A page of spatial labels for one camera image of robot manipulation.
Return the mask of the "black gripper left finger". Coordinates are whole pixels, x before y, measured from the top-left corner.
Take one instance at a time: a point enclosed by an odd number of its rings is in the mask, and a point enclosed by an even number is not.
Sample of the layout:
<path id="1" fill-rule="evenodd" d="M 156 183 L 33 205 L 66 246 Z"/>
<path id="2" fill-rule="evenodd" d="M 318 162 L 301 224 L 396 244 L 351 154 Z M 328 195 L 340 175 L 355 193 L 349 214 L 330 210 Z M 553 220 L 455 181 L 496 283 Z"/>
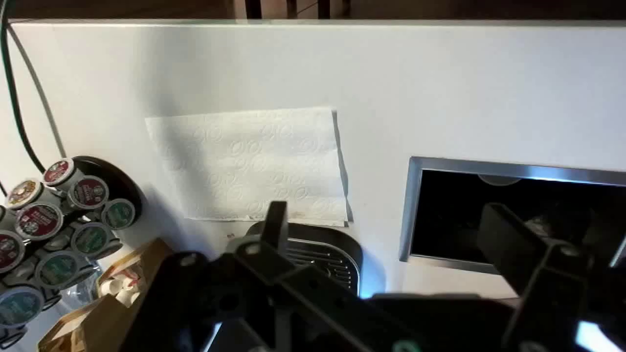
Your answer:
<path id="1" fill-rule="evenodd" d="M 287 242 L 287 203 L 285 201 L 269 203 L 259 238 L 275 250 L 285 248 L 285 242 Z"/>

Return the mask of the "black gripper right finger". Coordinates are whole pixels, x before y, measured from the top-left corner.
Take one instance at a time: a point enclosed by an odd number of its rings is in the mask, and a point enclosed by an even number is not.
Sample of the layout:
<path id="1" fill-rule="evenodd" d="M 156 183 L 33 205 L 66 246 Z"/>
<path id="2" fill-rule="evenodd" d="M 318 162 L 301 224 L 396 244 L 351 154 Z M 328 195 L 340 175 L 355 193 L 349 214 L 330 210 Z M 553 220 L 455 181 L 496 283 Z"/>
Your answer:
<path id="1" fill-rule="evenodd" d="M 506 205 L 486 203 L 480 210 L 477 248 L 504 277 L 529 277 L 547 244 Z"/>

